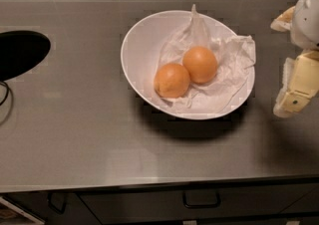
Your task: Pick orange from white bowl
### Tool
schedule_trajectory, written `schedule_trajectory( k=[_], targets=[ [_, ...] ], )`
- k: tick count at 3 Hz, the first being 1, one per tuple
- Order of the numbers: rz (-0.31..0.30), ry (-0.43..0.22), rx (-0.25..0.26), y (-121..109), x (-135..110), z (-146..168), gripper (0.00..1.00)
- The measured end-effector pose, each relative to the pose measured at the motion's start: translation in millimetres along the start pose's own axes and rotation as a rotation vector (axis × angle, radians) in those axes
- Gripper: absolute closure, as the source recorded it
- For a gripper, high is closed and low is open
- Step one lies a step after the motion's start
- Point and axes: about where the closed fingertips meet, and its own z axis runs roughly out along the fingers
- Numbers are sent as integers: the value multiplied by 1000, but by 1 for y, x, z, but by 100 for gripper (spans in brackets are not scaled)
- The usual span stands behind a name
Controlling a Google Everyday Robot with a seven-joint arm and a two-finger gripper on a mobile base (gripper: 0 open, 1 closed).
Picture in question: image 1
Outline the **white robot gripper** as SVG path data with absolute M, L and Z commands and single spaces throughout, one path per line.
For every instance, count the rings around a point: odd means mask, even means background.
M 293 44 L 304 50 L 319 50 L 319 0 L 298 0 L 270 24 L 272 30 L 290 30 Z M 282 88 L 273 113 L 291 117 L 300 113 L 319 92 L 319 52 L 304 51 L 283 66 Z

